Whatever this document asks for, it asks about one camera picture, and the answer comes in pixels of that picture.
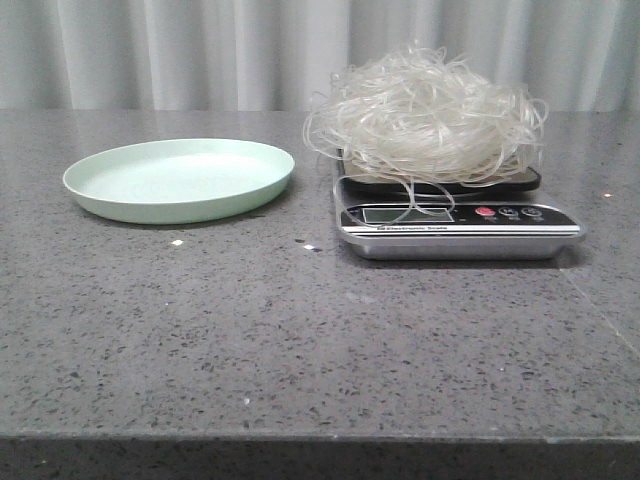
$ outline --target gray speckled countertop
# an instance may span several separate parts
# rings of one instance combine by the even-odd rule
[[[0,472],[38,478],[47,442],[134,438],[611,442],[636,472],[640,116],[551,115],[542,188],[589,233],[516,263],[357,257],[303,120],[0,111],[0,455],[31,459]],[[285,149],[292,181],[258,210],[179,227],[101,219],[62,185],[87,155],[192,137]]]

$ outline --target red button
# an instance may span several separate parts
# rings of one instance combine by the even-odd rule
[[[476,213],[483,217],[493,217],[496,214],[496,212],[489,207],[478,207],[476,208]]]

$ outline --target curtain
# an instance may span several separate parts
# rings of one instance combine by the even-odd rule
[[[0,108],[308,110],[445,47],[555,111],[640,109],[637,0],[0,0]]]

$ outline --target kitchen scale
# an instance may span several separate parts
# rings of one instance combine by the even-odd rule
[[[367,176],[337,161],[334,185],[340,236],[354,251],[376,260],[539,260],[579,242],[585,226],[538,191],[540,175],[528,168],[488,187],[415,184],[412,209],[398,182]]]

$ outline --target mint green plate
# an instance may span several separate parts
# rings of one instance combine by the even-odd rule
[[[115,148],[73,164],[63,182],[81,207],[143,224],[203,222],[247,212],[277,197],[294,161],[262,143],[214,138]]]

